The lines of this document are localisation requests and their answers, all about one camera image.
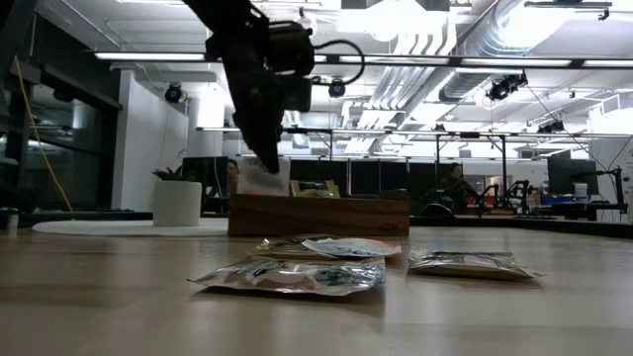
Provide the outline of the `white cup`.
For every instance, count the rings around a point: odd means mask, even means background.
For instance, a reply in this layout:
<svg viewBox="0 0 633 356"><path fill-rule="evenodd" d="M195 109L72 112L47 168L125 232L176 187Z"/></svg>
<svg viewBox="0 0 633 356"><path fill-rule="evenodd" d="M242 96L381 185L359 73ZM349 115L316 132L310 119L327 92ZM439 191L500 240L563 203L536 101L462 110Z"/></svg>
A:
<svg viewBox="0 0 633 356"><path fill-rule="evenodd" d="M0 208L0 230L16 232L19 228L20 214L15 208Z"/></svg>

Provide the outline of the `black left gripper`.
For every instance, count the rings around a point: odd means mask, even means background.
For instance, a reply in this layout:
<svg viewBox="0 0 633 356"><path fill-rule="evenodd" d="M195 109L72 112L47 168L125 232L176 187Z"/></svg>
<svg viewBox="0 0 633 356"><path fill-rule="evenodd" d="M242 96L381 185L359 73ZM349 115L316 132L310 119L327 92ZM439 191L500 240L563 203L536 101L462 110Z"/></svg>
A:
<svg viewBox="0 0 633 356"><path fill-rule="evenodd" d="M224 65L235 106L234 123L267 171L277 174L283 112L311 108L312 81L308 75L275 72L266 63L267 47L268 29L254 30L240 39L213 35L206 41L206 58L219 59Z"/></svg>

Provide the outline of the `white round mat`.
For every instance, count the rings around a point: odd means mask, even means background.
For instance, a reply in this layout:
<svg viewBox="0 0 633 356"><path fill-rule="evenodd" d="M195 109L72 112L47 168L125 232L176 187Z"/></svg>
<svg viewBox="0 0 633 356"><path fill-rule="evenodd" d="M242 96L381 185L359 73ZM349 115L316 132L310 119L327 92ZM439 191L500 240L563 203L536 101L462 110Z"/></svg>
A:
<svg viewBox="0 0 633 356"><path fill-rule="evenodd" d="M152 221L40 222L38 233L81 236L196 237L227 235L227 219L201 219L195 226L156 226Z"/></svg>

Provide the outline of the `brown wooden compartment tray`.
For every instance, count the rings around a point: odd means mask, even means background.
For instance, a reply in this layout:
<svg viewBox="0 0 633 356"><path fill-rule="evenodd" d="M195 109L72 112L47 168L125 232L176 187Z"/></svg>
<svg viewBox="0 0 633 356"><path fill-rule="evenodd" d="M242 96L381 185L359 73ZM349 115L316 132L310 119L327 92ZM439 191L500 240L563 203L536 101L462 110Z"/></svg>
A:
<svg viewBox="0 0 633 356"><path fill-rule="evenodd" d="M409 235L407 200L235 195L228 207L230 236Z"/></svg>

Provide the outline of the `white plant pot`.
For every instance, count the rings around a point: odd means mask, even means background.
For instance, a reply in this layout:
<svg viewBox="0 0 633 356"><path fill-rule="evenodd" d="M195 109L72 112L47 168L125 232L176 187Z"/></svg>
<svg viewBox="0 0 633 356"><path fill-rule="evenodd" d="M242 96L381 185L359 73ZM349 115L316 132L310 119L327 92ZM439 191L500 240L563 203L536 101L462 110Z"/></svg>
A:
<svg viewBox="0 0 633 356"><path fill-rule="evenodd" d="M197 226L201 218L202 184L192 181L157 181L152 199L155 226Z"/></svg>

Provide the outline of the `black metal rack frame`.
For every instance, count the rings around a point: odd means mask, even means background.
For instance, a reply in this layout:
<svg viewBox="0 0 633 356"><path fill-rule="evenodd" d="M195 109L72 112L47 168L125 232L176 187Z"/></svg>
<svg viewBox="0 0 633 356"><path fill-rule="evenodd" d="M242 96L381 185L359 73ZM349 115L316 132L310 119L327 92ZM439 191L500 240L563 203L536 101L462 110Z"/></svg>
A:
<svg viewBox="0 0 633 356"><path fill-rule="evenodd" d="M327 130L327 129L312 129L312 128L287 128L281 129L281 134L300 134L300 135L328 135L330 146L327 160L386 160L386 161L411 161L412 159L421 159L421 156L400 156L396 153L379 154L375 153L344 153L342 155L334 155L335 139L339 136L348 136L349 141L347 145L352 148L358 148L365 140L370 141L370 146L375 143L379 143L383 138L396 138L403 137L407 143L414 138L429 139L435 145L433 162L436 165L440 163L448 164L448 158L443 159L440 157L441 145L452 140L476 140L479 138L490 138L492 145L497 145L501 151L502 161L502 177L507 178L506 174L506 154L505 154L505 135L492 134L492 133L475 133L475 132L405 132L405 131L387 131L387 130Z"/></svg>

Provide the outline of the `black monitor on arm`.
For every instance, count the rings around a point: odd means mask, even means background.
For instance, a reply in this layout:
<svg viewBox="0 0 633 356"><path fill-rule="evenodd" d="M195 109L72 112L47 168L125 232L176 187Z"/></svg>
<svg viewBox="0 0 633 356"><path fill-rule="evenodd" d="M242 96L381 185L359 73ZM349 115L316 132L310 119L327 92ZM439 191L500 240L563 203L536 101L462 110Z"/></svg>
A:
<svg viewBox="0 0 633 356"><path fill-rule="evenodd" d="M590 195L599 194L594 161L549 157L547 168L550 193L573 194L576 192L575 184L583 183L588 185Z"/></svg>

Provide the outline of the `long light bar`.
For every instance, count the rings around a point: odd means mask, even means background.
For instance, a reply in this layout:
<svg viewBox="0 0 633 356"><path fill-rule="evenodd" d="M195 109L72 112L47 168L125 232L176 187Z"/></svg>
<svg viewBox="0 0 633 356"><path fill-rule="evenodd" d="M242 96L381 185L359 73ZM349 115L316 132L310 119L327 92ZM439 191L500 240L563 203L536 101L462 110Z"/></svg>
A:
<svg viewBox="0 0 633 356"><path fill-rule="evenodd" d="M101 60L113 62L220 62L208 59L200 52L94 52ZM524 68L571 70L633 70L633 58L555 58L555 57L472 57L441 55L379 55L365 54L364 62L371 66L423 66L473 68Z"/></svg>

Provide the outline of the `black office chair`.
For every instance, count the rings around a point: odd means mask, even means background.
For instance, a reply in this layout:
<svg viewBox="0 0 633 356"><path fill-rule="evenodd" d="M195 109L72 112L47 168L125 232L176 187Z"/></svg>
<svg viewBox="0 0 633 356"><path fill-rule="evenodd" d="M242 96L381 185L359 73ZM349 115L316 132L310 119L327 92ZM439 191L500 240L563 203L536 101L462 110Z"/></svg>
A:
<svg viewBox="0 0 633 356"><path fill-rule="evenodd" d="M421 215L426 218L437 219L454 219L454 213L444 205L438 203L431 203L424 206L421 210Z"/></svg>

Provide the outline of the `small green succulent plant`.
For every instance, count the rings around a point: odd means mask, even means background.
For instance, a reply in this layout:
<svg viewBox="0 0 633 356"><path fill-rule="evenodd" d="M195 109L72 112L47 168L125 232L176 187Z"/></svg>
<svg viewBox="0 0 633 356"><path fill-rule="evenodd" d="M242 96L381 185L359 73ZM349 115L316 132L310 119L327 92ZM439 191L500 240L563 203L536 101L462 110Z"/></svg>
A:
<svg viewBox="0 0 633 356"><path fill-rule="evenodd" d="M185 171L183 165L175 170L167 167L165 170L155 169L152 174L161 181L194 181L195 172Z"/></svg>

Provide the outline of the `person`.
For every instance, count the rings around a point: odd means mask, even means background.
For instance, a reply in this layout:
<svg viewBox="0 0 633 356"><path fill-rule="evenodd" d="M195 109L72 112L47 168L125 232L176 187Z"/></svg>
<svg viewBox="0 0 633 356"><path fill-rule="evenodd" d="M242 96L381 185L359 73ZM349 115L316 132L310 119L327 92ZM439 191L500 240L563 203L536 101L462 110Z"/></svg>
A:
<svg viewBox="0 0 633 356"><path fill-rule="evenodd" d="M227 192L232 195L236 192L239 175L239 167L234 159L229 158L226 166L226 188Z"/></svg>
<svg viewBox="0 0 633 356"><path fill-rule="evenodd" d="M444 195L453 202L452 212L454 214L464 214L468 208L468 199L478 199L480 194L464 179L463 166L459 163L452 163L448 170L448 175L439 183L439 188Z"/></svg>

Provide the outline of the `silver green front packet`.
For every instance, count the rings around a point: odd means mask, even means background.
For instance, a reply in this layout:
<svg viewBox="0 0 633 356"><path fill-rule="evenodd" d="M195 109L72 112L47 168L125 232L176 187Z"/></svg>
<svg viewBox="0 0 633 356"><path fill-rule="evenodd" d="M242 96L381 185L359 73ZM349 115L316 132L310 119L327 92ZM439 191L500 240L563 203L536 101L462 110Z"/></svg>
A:
<svg viewBox="0 0 633 356"><path fill-rule="evenodd" d="M383 284L386 276L387 267L382 257L361 260L249 258L192 282L234 290L345 297Z"/></svg>

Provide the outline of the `black desk monitor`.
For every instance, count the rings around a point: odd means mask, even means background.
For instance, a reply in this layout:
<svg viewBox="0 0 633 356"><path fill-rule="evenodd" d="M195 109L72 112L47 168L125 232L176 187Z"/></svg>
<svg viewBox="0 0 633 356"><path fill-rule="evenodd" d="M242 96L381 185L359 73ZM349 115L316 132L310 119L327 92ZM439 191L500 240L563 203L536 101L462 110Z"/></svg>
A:
<svg viewBox="0 0 633 356"><path fill-rule="evenodd" d="M225 156L187 157L183 159L183 171L193 174L205 188L226 188L228 158Z"/></svg>

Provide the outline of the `white orange tea packet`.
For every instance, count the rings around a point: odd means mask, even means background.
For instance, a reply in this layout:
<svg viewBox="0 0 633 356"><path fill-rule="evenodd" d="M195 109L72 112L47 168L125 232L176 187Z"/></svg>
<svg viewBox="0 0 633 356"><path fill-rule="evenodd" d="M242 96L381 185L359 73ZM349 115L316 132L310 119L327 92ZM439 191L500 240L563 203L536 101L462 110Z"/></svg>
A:
<svg viewBox="0 0 633 356"><path fill-rule="evenodd" d="M278 197L290 195L291 162L288 158L279 159L280 171L276 174L270 173L257 157L242 157L237 163L237 194Z"/></svg>
<svg viewBox="0 0 633 356"><path fill-rule="evenodd" d="M366 238L306 239L302 245L313 252L338 257L389 257L402 252L398 244Z"/></svg>

